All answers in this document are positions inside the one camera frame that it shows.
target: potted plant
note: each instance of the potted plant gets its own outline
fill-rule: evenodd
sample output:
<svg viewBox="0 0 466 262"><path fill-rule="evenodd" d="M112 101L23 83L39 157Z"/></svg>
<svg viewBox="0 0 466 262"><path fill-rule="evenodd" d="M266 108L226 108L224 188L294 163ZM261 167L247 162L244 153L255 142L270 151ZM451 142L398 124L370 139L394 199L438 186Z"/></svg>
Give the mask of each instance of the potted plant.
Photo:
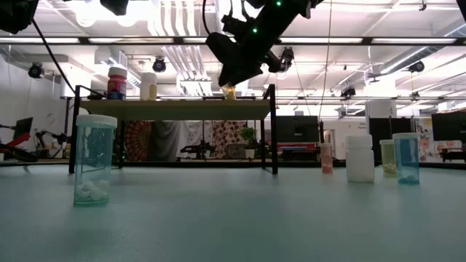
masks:
<svg viewBox="0 0 466 262"><path fill-rule="evenodd" d="M254 159L256 155L256 140L254 139L254 133L256 131L252 127L245 127L240 132L240 136L246 142L248 142L248 146L246 147L246 158L247 159Z"/></svg>

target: monitor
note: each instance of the monitor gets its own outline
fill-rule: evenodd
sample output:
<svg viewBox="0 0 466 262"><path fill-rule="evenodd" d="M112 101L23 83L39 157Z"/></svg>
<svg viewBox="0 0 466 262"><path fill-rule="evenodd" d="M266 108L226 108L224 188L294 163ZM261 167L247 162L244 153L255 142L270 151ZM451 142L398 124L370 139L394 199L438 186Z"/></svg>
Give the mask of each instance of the monitor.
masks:
<svg viewBox="0 0 466 262"><path fill-rule="evenodd" d="M30 117L27 119L21 119L16 121L15 134L13 135L13 140L16 140L25 133L29 134L31 132L32 119L33 118Z"/></svg>
<svg viewBox="0 0 466 262"><path fill-rule="evenodd" d="M466 112L432 115L434 141L460 140L466 143Z"/></svg>
<svg viewBox="0 0 466 262"><path fill-rule="evenodd" d="M319 142L317 116L277 116L278 143Z"/></svg>

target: red container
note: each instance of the red container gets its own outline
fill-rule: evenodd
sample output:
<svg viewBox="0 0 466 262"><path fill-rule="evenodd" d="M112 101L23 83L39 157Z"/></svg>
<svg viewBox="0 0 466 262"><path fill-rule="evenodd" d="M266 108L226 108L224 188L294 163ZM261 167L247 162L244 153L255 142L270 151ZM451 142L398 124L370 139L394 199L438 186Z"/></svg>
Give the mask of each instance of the red container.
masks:
<svg viewBox="0 0 466 262"><path fill-rule="evenodd" d="M107 99L126 100L127 71L123 68L112 67L108 71L110 77L107 84Z"/></svg>

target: jar lid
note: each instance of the jar lid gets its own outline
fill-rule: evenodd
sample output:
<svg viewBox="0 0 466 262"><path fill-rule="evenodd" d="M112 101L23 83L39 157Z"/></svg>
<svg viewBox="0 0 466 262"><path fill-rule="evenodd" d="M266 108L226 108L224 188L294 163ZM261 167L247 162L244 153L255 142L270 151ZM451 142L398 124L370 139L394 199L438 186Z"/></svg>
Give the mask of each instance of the jar lid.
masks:
<svg viewBox="0 0 466 262"><path fill-rule="evenodd" d="M417 133L411 132L411 133L399 133L399 134L394 134L393 139L418 139L419 135Z"/></svg>
<svg viewBox="0 0 466 262"><path fill-rule="evenodd" d="M80 127L117 128L118 120L112 116L79 115L76 125Z"/></svg>
<svg viewBox="0 0 466 262"><path fill-rule="evenodd" d="M381 145L393 145L395 141L393 139L380 140Z"/></svg>
<svg viewBox="0 0 466 262"><path fill-rule="evenodd" d="M128 71L126 71L126 69L123 69L123 68L110 67L110 69L108 70L108 77L110 76L127 77L127 75L128 75Z"/></svg>
<svg viewBox="0 0 466 262"><path fill-rule="evenodd" d="M347 148L372 148L372 135L347 135Z"/></svg>
<svg viewBox="0 0 466 262"><path fill-rule="evenodd" d="M141 75L142 82L148 82L149 84L157 83L157 75L152 72L145 72Z"/></svg>

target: blue liquid jar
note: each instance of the blue liquid jar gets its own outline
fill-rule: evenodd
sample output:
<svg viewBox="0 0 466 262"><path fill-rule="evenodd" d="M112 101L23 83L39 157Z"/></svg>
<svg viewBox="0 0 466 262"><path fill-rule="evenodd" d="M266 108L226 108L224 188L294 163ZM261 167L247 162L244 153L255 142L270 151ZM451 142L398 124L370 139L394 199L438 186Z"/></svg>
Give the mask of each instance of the blue liquid jar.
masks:
<svg viewBox="0 0 466 262"><path fill-rule="evenodd" d="M398 183L419 184L419 152L417 133L394 134Z"/></svg>
<svg viewBox="0 0 466 262"><path fill-rule="evenodd" d="M117 119L80 115L76 118L74 204L101 205L109 201L111 158Z"/></svg>

